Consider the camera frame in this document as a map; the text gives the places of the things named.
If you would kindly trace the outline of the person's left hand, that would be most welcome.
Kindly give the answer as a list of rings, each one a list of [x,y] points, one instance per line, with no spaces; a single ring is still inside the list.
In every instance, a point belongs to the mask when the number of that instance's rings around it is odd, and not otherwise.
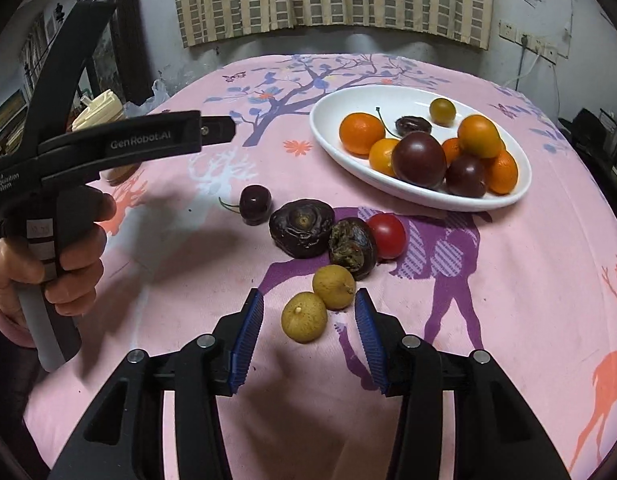
[[[98,196],[98,217],[89,231],[63,249],[60,264],[64,274],[45,284],[45,298],[62,316],[80,316],[92,310],[96,286],[103,276],[101,256],[107,235],[100,226],[116,214],[116,203],[107,193]],[[34,342],[14,285],[39,285],[45,277],[44,266],[20,238],[0,239],[0,331],[14,344],[32,348]]]

